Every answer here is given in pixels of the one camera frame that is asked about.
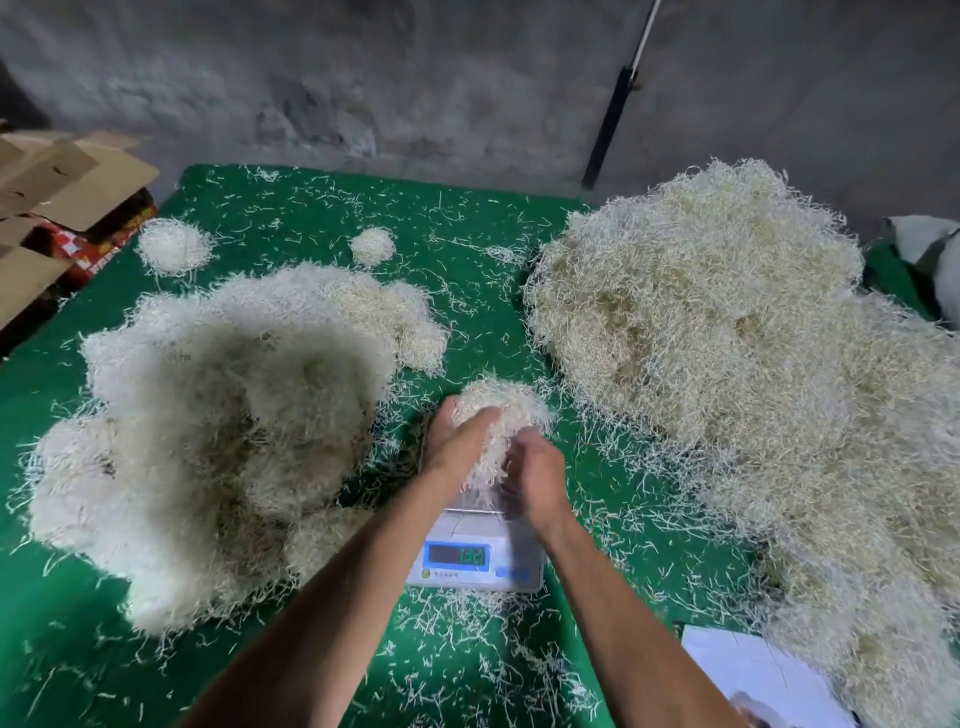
digital scale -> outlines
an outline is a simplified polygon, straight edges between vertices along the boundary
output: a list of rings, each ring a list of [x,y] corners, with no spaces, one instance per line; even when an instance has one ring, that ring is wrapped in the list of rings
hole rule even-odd
[[[493,491],[483,503],[475,491],[445,508],[420,548],[407,584],[489,592],[538,592],[544,554],[516,497]]]

large pile of white strands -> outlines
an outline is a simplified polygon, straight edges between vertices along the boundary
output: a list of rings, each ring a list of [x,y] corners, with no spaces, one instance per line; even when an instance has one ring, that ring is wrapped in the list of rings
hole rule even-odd
[[[157,217],[143,225],[136,251],[151,273],[177,278],[210,262],[213,239],[189,223]]]
[[[585,409],[764,555],[757,628],[877,728],[951,724],[960,341],[857,290],[843,220],[761,161],[573,214],[524,295]]]
[[[350,240],[350,252],[354,262],[372,268],[389,260],[396,252],[394,239],[383,228],[367,228]]]
[[[36,446],[32,536],[128,579],[146,633],[228,616],[359,527],[331,504],[398,367],[437,373],[447,335],[420,289],[312,263],[144,296],[81,344],[92,399]]]
[[[502,483],[510,439],[524,427],[548,431],[554,415],[529,384],[482,376],[464,387],[453,411],[453,423],[462,425],[485,407],[499,407],[500,419],[491,425],[483,455],[467,477],[465,490],[489,493]]]

gray concrete wall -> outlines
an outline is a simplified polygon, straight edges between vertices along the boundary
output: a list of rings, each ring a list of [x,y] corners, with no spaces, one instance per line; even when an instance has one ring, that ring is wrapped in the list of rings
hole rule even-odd
[[[0,0],[0,58],[55,126],[153,135],[161,194],[263,161],[575,195],[647,5]],[[960,217],[957,28],[948,0],[663,0],[593,197],[754,156],[867,233]]]

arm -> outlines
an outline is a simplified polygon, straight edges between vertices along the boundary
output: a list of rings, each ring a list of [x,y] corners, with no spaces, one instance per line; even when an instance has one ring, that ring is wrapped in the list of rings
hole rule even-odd
[[[335,728],[387,628],[427,533],[499,417],[482,410],[454,429],[447,398],[420,474],[378,511],[200,696],[180,728]]]
[[[640,600],[566,499],[564,456],[535,430],[509,467],[620,728],[744,728],[734,708]]]

open cardboard box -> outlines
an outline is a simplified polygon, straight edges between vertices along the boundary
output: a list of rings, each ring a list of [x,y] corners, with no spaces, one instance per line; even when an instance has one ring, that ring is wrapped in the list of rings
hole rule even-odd
[[[130,154],[137,143],[0,134],[0,328],[61,277],[83,284],[156,214],[145,187],[159,172]]]

